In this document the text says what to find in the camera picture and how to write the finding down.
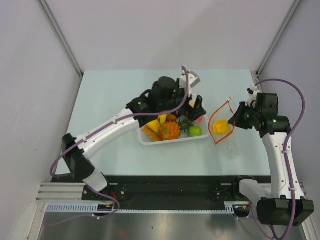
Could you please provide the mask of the yellow toy bell pepper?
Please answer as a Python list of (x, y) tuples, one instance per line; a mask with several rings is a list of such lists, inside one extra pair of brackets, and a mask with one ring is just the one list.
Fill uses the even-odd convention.
[(225, 119), (218, 119), (217, 121), (215, 121), (212, 129), (215, 135), (220, 136), (227, 135), (230, 131), (228, 121)]

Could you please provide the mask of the clear zip bag red zipper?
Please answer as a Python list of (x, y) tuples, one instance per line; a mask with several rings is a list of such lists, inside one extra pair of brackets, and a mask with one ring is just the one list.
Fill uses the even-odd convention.
[(235, 115), (233, 99), (229, 97), (214, 113), (208, 121), (208, 131), (217, 147), (225, 157), (233, 160), (241, 155), (237, 143), (235, 127), (228, 121)]

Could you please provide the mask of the pink toy peach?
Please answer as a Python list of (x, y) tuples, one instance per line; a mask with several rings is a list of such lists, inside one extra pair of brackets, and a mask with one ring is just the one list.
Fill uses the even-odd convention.
[(196, 123), (196, 124), (200, 124), (202, 121), (203, 121), (203, 119), (204, 119), (204, 116), (200, 116), (198, 119), (196, 119), (194, 122)]

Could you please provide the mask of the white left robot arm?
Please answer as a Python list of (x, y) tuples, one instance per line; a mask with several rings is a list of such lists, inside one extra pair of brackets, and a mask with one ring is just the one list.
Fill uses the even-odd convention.
[(62, 138), (62, 158), (71, 176), (91, 187), (98, 199), (107, 199), (111, 188), (91, 158), (120, 136), (144, 127), (159, 115), (177, 113), (191, 122), (204, 116), (207, 112), (202, 105), (203, 98), (200, 95), (194, 98), (191, 93), (199, 81), (194, 72), (184, 73), (176, 80), (160, 77), (152, 88), (130, 101), (103, 125), (78, 136), (66, 134)]

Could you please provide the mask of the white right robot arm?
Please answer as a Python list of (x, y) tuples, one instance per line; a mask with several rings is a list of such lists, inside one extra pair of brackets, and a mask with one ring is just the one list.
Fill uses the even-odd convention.
[(278, 112), (277, 94), (250, 90), (249, 99), (240, 102), (228, 121), (234, 127), (259, 132), (271, 175), (270, 191), (257, 180), (247, 178), (233, 185), (230, 194), (237, 201), (248, 198), (255, 205), (258, 220), (263, 225), (298, 227), (314, 212), (315, 206), (305, 198), (294, 169), (290, 121)]

